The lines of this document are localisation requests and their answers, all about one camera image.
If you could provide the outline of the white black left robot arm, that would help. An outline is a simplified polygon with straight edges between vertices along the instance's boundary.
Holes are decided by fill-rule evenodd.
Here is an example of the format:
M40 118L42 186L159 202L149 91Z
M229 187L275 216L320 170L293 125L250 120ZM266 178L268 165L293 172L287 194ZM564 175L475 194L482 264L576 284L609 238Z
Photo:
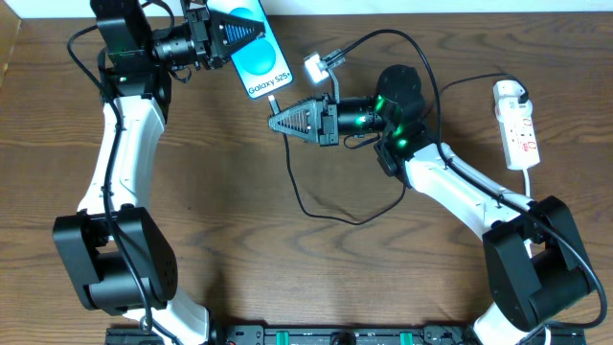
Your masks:
M221 344L223 330L178 285L173 250L149 213L154 156L168 121L171 84L223 67L269 33L257 1L185 1L182 23L153 29L137 0L92 0L104 46L90 80L104 130L91 183L53 240L81 304L135 320L161 344Z

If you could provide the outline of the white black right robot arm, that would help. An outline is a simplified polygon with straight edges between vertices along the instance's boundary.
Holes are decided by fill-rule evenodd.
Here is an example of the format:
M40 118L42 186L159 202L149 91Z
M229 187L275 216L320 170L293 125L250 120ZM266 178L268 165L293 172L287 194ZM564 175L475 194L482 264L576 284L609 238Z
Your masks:
M385 173L431 197L481 241L493 302L473 324L478 344L577 344L584 326L557 316L602 283L590 263L569 207L555 196L534 200L513 192L457 157L423 119L417 71L393 65L375 94L323 93L274 108L269 127L323 147L341 136L375 135Z

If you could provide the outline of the white power strip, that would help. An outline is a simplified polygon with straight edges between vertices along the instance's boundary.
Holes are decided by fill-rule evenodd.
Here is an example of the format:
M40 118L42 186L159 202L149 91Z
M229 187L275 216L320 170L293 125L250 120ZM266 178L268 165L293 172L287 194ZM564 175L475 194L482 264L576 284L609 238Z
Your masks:
M499 99L494 107L498 120L507 168L527 170L540 162L534 133L531 101L520 103L517 98Z

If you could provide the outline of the blue screen Galaxy smartphone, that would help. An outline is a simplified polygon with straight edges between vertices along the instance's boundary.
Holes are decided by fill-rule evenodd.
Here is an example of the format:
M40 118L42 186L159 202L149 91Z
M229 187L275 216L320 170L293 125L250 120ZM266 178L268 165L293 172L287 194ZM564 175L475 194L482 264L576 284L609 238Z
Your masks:
M272 31L260 0L211 0L210 10L260 21L265 32L232 55L232 62L251 99L272 93L293 82L293 75Z

